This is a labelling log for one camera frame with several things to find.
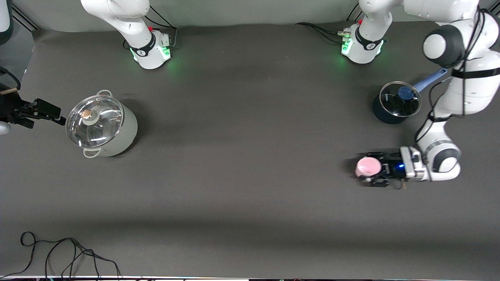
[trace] white pot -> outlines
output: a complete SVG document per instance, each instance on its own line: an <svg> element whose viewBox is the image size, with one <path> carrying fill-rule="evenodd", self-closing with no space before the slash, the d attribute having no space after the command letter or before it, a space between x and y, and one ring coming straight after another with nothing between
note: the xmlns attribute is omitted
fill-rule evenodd
<svg viewBox="0 0 500 281"><path fill-rule="evenodd" d="M83 149L87 158L118 155L137 135L136 116L108 90L81 101L67 120L69 139Z"/></svg>

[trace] blue handle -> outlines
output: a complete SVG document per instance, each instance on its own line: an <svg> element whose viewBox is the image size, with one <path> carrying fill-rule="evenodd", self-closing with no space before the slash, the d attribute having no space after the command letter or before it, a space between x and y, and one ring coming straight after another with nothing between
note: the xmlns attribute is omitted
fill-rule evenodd
<svg viewBox="0 0 500 281"><path fill-rule="evenodd" d="M416 83L413 87L415 87L417 92L422 92L427 86L432 84L434 81L438 80L441 78L443 75L448 73L448 69L446 68L441 68L438 71L432 73L429 75L429 77L425 78L424 80Z"/></svg>

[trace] pink cup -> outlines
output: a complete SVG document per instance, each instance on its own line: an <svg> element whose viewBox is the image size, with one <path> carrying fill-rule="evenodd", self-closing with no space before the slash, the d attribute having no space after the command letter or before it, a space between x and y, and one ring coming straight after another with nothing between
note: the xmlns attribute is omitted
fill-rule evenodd
<svg viewBox="0 0 500 281"><path fill-rule="evenodd" d="M380 161L373 157L361 158L356 164L356 177L371 177L382 170Z"/></svg>

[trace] tabletop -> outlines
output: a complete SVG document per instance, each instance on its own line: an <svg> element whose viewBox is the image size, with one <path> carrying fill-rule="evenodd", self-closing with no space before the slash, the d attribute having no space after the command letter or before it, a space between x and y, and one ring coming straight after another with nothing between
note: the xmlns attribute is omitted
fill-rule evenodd
<svg viewBox="0 0 500 281"><path fill-rule="evenodd" d="M422 54L434 28L395 22L380 55L359 65L307 26L188 27L154 70L118 32L35 33L24 100L67 116L107 89L135 113L138 135L95 159L45 120L0 137L0 274L26 266L19 236L32 231L74 237L128 276L500 279L498 98L446 125L463 153L458 178L397 190L353 176L359 153L412 144L428 90L402 124L370 105L382 85L439 69ZM48 247L24 275L44 274ZM69 244L54 251L49 273L72 255ZM95 275L89 258L77 274Z"/></svg>

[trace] pot handle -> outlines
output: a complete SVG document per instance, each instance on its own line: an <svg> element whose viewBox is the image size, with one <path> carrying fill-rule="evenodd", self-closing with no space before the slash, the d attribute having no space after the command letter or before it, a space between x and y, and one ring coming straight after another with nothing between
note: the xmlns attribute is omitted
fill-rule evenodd
<svg viewBox="0 0 500 281"><path fill-rule="evenodd" d="M87 148L84 148L83 149L83 156L85 156L87 158L95 158L95 157L99 156L102 151L103 151L102 148L97 148L97 149L87 149Z"/></svg>
<svg viewBox="0 0 500 281"><path fill-rule="evenodd" d="M109 90L100 90L96 93L96 95L110 96L113 97L113 94Z"/></svg>

